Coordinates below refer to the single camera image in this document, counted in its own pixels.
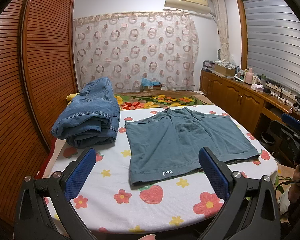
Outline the person right hand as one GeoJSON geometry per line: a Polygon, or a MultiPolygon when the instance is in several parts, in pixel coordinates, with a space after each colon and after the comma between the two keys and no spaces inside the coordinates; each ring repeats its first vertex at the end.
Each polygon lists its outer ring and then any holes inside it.
{"type": "MultiPolygon", "coordinates": [[[[300,180],[300,165],[297,165],[294,173],[293,180],[300,180]]],[[[288,191],[288,199],[291,203],[295,203],[300,197],[300,183],[292,184],[288,191]]]]}

